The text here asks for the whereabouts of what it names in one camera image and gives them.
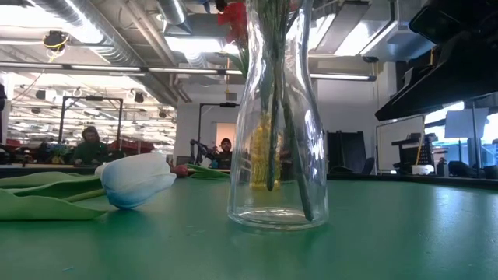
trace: red flower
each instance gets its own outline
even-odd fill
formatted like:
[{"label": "red flower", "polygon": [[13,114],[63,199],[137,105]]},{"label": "red flower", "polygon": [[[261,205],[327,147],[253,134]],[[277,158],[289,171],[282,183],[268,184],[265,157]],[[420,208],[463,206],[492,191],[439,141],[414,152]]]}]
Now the red flower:
[{"label": "red flower", "polygon": [[218,24],[229,24],[230,32],[226,40],[230,43],[235,41],[243,47],[247,44],[247,15],[244,2],[234,2],[225,8],[223,14],[218,14]]}]

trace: wall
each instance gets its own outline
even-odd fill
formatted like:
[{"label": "wall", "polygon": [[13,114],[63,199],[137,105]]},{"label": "wall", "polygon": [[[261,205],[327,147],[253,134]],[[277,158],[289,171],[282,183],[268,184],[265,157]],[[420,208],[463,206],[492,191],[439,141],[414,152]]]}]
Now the wall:
[{"label": "wall", "polygon": [[[201,120],[201,143],[213,146],[216,142],[216,123],[236,123],[239,108],[204,106]],[[190,155],[190,140],[198,137],[198,104],[180,104],[177,108],[177,137],[174,158]]]},{"label": "wall", "polygon": [[[314,81],[313,86],[323,129],[344,132],[363,131],[366,156],[375,156],[375,127],[379,125],[379,122],[374,114],[389,100],[389,96],[395,93],[395,76],[395,63],[386,63],[384,70],[377,77],[377,82]],[[197,89],[198,87],[192,86],[189,94],[199,92]],[[221,88],[210,90],[209,94],[214,94],[215,91],[223,96]],[[237,122],[238,108],[212,107],[208,110],[208,107],[205,107],[203,111],[205,113],[202,116],[201,142],[206,145],[213,144],[212,139],[216,139],[216,129],[213,128],[213,123]],[[176,156],[189,156],[189,142],[191,139],[197,139],[198,105],[181,104],[178,106],[177,113],[175,158]]]}]

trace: flower stem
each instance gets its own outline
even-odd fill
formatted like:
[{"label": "flower stem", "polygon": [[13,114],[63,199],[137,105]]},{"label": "flower stem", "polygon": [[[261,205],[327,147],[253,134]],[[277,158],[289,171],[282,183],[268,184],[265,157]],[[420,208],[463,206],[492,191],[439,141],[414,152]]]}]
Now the flower stem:
[{"label": "flower stem", "polygon": [[105,194],[106,194],[106,192],[103,189],[99,189],[96,191],[88,191],[86,193],[73,195],[71,197],[64,198],[64,200],[67,202],[77,202],[77,201],[82,201],[82,200],[91,199],[91,198],[98,198],[98,197],[103,196]]}]

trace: desk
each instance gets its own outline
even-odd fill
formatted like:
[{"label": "desk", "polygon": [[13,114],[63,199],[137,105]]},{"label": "desk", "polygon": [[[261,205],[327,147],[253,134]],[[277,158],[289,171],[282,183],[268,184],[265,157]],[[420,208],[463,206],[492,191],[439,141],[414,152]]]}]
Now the desk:
[{"label": "desk", "polygon": [[0,165],[0,178],[26,176],[40,172],[64,172],[77,173],[81,175],[91,175],[95,173],[96,167],[74,167],[72,165],[60,164],[22,164]]},{"label": "desk", "polygon": [[226,216],[228,181],[176,180],[138,211],[0,223],[4,279],[498,279],[498,193],[329,181],[330,219],[292,233]]}]

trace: chair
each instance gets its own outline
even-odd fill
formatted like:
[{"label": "chair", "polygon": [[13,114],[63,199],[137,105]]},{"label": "chair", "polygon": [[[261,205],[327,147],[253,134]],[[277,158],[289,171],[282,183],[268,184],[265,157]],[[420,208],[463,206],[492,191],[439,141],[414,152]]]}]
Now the chair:
[{"label": "chair", "polygon": [[[365,165],[363,166],[363,170],[361,171],[360,174],[370,175],[372,173],[372,170],[374,169],[374,164],[375,164],[375,158],[371,157],[371,158],[366,159]],[[351,170],[345,166],[333,166],[330,169],[330,173],[331,174],[358,174],[358,173],[354,172],[353,170]]]}]

